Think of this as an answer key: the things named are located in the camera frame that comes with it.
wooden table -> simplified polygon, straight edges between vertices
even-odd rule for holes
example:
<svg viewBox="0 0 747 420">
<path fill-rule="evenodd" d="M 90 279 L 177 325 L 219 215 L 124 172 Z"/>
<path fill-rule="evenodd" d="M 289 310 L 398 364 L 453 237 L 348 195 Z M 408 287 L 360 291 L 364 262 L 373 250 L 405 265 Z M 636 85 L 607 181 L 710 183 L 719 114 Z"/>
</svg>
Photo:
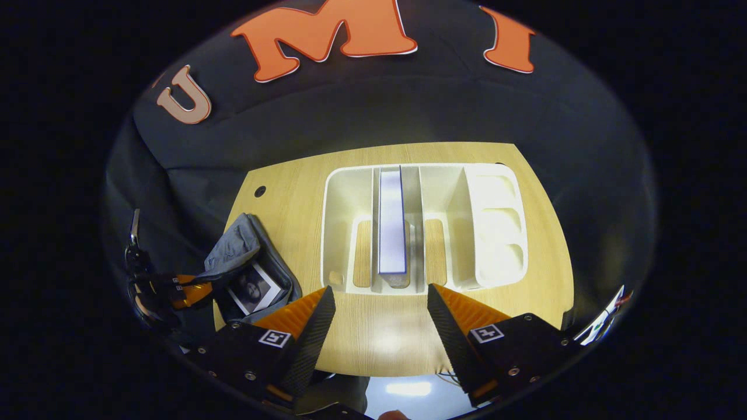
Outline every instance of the wooden table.
<svg viewBox="0 0 747 420">
<path fill-rule="evenodd" d="M 520 282 L 465 294 L 511 316 L 533 312 L 560 328 L 562 314 L 573 307 L 568 248 L 545 189 L 512 144 L 398 144 L 344 150 L 252 170 L 236 196 L 226 228 L 240 213 L 256 214 L 298 278 L 303 294 L 310 294 L 322 287 L 322 204 L 326 178 L 334 169 L 374 164 L 474 162 L 501 162 L 516 174 L 527 221 L 529 263 Z M 262 185 L 267 191 L 255 197 L 255 190 Z M 426 295 L 336 292 L 337 312 L 317 369 L 387 377 L 450 369 L 426 302 Z M 216 328 L 220 327 L 220 313 L 216 313 Z"/>
</svg>

